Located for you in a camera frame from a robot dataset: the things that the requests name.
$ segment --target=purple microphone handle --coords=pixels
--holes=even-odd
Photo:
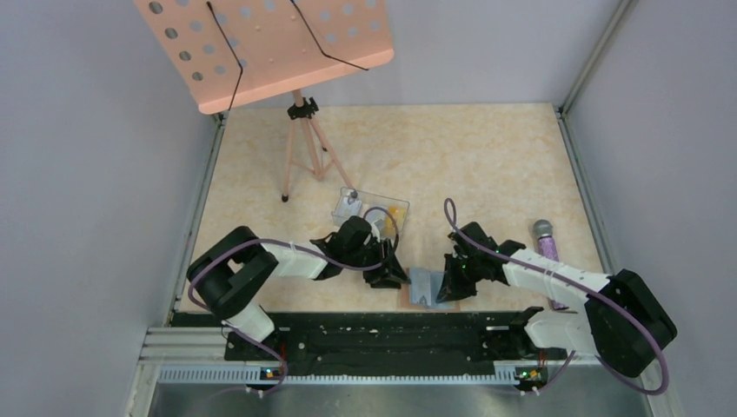
[[[538,220],[534,223],[533,233],[534,237],[537,238],[537,251],[540,255],[553,261],[559,261],[558,248],[555,246],[555,239],[553,239],[553,225],[547,220]],[[553,310],[568,308],[566,305],[552,300],[550,301],[550,307]]]

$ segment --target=beige tabletop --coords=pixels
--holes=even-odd
[[[601,272],[550,104],[340,107],[321,109],[318,116],[357,189],[410,202],[397,250],[403,267],[442,270],[443,254],[452,250],[442,211],[450,196],[459,225],[479,222],[498,242],[512,239],[533,248],[532,224],[548,219],[561,260]],[[318,182],[293,167],[289,202],[281,200],[288,132],[285,109],[233,111],[193,259],[241,225],[259,237],[295,243],[336,230],[330,212],[344,184],[335,169]],[[299,134],[294,155],[309,161]],[[498,282],[476,287],[478,295],[461,301],[461,310],[547,306],[541,295]],[[181,311],[198,310],[183,298]],[[256,299],[272,312],[404,311],[399,291],[372,289],[351,271],[326,281],[272,278]]]

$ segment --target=hole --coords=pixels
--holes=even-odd
[[[149,10],[151,10],[151,13],[158,15],[163,11],[163,7],[159,2],[151,2],[149,3]]]
[[[179,34],[176,33],[176,30],[174,28],[166,28],[166,30],[163,33],[165,33],[166,37],[169,39],[176,39],[176,37],[179,36]]]

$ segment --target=pink board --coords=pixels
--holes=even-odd
[[[211,0],[244,66],[233,107],[353,74],[320,53],[289,0]],[[200,111],[228,109],[239,68],[205,0],[134,0]],[[365,68],[394,56],[384,0],[298,0],[327,54]]]

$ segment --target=transparent container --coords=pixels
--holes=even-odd
[[[395,218],[399,234],[402,234],[404,222],[409,214],[409,202],[367,193],[358,189],[349,189],[348,187],[341,188],[341,195],[338,197],[338,203],[332,213],[333,223],[340,227],[350,216],[363,217],[363,214],[372,207],[386,209]],[[395,236],[394,225],[381,210],[368,213],[366,220],[376,225],[382,237],[393,238]]]

